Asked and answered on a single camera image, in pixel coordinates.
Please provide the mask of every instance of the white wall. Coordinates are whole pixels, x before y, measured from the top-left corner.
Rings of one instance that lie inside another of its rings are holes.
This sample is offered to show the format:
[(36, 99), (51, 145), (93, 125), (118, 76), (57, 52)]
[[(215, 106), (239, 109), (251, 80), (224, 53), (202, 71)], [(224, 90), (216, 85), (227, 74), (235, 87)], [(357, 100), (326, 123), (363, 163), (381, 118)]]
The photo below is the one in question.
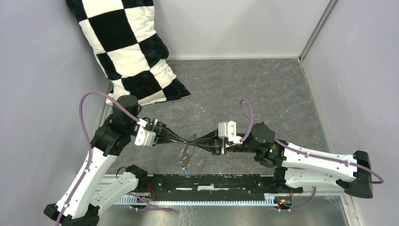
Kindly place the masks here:
[(170, 58), (298, 57), (328, 0), (155, 0)]
[[(65, 1), (1, 1), (0, 27), (0, 225), (54, 225), (43, 210), (86, 156), (80, 97), (108, 81)], [(87, 100), (92, 137), (105, 100)]]
[(339, 1), (304, 60), (331, 150), (369, 152), (385, 178), (373, 199), (356, 199), (365, 226), (398, 221), (398, 11), (397, 0)]

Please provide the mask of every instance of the marble floor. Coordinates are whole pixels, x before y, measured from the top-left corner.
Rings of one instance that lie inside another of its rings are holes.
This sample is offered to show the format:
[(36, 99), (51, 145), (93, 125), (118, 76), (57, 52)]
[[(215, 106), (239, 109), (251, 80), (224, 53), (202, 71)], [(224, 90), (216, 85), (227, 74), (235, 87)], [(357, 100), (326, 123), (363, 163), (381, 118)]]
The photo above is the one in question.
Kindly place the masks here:
[[(264, 121), (276, 138), (310, 149), (327, 151), (321, 124), (305, 76), (297, 59), (237, 59), (169, 61), (179, 80), (191, 92), (187, 98), (143, 107), (140, 117), (157, 118), (182, 137), (198, 136), (221, 121), (236, 121), (244, 133), (249, 120), (239, 100), (254, 108), (256, 122)], [(182, 173), (183, 145), (141, 148), (131, 142), (107, 173), (136, 164), (148, 173)], [(196, 148), (189, 173), (272, 173), (255, 162), (251, 153), (213, 156)]]

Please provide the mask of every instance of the checkered pillow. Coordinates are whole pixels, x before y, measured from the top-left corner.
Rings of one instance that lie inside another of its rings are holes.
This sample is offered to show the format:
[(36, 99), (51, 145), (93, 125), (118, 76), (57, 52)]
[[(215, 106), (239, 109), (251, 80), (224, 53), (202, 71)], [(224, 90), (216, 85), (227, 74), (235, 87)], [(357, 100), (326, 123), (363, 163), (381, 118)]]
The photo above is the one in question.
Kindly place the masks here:
[(152, 0), (66, 1), (113, 83), (111, 97), (133, 95), (147, 105), (190, 95), (165, 61), (169, 51), (154, 30)]

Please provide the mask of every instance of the purple cable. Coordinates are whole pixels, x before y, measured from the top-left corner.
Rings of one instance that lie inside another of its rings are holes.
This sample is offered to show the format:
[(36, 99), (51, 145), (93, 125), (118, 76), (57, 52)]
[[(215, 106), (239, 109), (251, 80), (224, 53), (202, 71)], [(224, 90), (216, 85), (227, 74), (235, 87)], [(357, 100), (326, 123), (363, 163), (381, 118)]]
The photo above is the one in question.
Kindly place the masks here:
[[(306, 152), (299, 151), (299, 150), (296, 150), (294, 148), (291, 148), (291, 147), (285, 145), (284, 143), (282, 143), (281, 141), (279, 141), (277, 139), (274, 139), (274, 141), (276, 143), (278, 143), (279, 145), (283, 146), (284, 148), (288, 149), (288, 150), (291, 150), (291, 151), (299, 153), (299, 154), (307, 155)], [(323, 159), (323, 160), (328, 160), (328, 161), (334, 161), (334, 162), (338, 162), (338, 163), (342, 163), (342, 164), (348, 164), (348, 162), (344, 161), (344, 160), (334, 159), (334, 158), (320, 156), (320, 155), (316, 155), (316, 154), (309, 154), (309, 157), (313, 157), (313, 158), (317, 158), (317, 159)], [(384, 179), (380, 175), (378, 175), (376, 172), (372, 171), (371, 169), (369, 169), (367, 167), (364, 167), (362, 165), (359, 165), (357, 163), (353, 163), (353, 162), (350, 162), (349, 165), (355, 166), (355, 167), (358, 167), (358, 168), (360, 168), (360, 169), (362, 169), (364, 171), (367, 171), (367, 172), (373, 174), (376, 178), (378, 178), (380, 180), (380, 181), (372, 181), (371, 182), (372, 184), (382, 184), (382, 183), (384, 183)]]
[(149, 206), (152, 207), (152, 209), (137, 209), (138, 211), (151, 211), (151, 210), (173, 211), (172, 208), (162, 208), (162, 207), (154, 206), (154, 205), (152, 205), (151, 203), (149, 203), (147, 200), (143, 199), (142, 197), (140, 197), (140, 196), (138, 196), (138, 195), (136, 195), (136, 194), (133, 194), (133, 193), (130, 193), (130, 192), (129, 192), (128, 195), (134, 196), (134, 197), (136, 197), (137, 199), (139, 199), (140, 201), (142, 201), (142, 202), (144, 202), (145, 204), (147, 204), (147, 205), (149, 205)]
[(315, 196), (316, 196), (316, 187), (314, 187), (314, 189), (313, 189), (313, 193), (312, 193), (311, 198), (310, 198), (305, 204), (303, 204), (302, 206), (298, 206), (298, 207), (289, 209), (289, 210), (280, 210), (280, 211), (281, 211), (281, 212), (291, 212), (291, 211), (293, 211), (293, 210), (302, 209), (303, 207), (309, 205), (309, 204), (313, 201), (313, 199), (314, 199)]
[[(245, 111), (244, 106), (242, 105), (242, 103), (246, 103), (248, 108), (249, 108), (249, 112), (251, 113), (251, 115), (248, 115), (248, 113)], [(252, 105), (249, 103), (249, 101), (247, 99), (241, 99), (239, 101), (239, 105), (241, 106), (242, 111), (244, 112), (244, 114), (246, 115), (247, 118), (249, 118), (249, 127), (247, 132), (245, 133), (244, 137), (240, 140), (240, 142), (243, 142), (244, 140), (246, 140), (249, 136), (249, 133), (251, 132), (251, 129), (254, 125), (254, 109), (252, 108)]]
[[(122, 110), (127, 116), (129, 116), (130, 118), (132, 118), (133, 120), (135, 120), (136, 122), (139, 122), (140, 120), (138, 118), (136, 118), (134, 115), (132, 115), (130, 112), (128, 112), (122, 105), (120, 105), (120, 103), (118, 103), (115, 99), (111, 98), (109, 95), (100, 92), (100, 91), (91, 91), (88, 92), (86, 94), (84, 94), (82, 96), (82, 98), (80, 99), (80, 104), (79, 104), (79, 118), (80, 118), (80, 124), (82, 126), (82, 130), (83, 130), (83, 134), (85, 135), (85, 140), (86, 140), (86, 144), (88, 147), (88, 162), (86, 164), (85, 170), (89, 169), (90, 164), (91, 164), (91, 160), (93, 159), (93, 150), (91, 149), (91, 144), (90, 144), (90, 139), (88, 138), (88, 133), (86, 130), (86, 126), (85, 126), (85, 122), (83, 120), (83, 102), (86, 99), (87, 96), (91, 95), (91, 94), (98, 94), (101, 95), (107, 99), (109, 99), (110, 101), (113, 102), (113, 104), (115, 104), (120, 110)], [(69, 201), (72, 199), (73, 194), (75, 194), (76, 190), (78, 189), (80, 183), (82, 182), (83, 178), (86, 175), (86, 171), (83, 171), (82, 175), (79, 177), (78, 182), (76, 182), (75, 186), (72, 188), (71, 192), (69, 193), (68, 197), (66, 198), (66, 201), (64, 203), (64, 205), (69, 205)], [(60, 213), (58, 214), (57, 220), (56, 220), (56, 226), (59, 225), (60, 221), (61, 221), (61, 217), (64, 214), (66, 210), (66, 207), (64, 206)]]

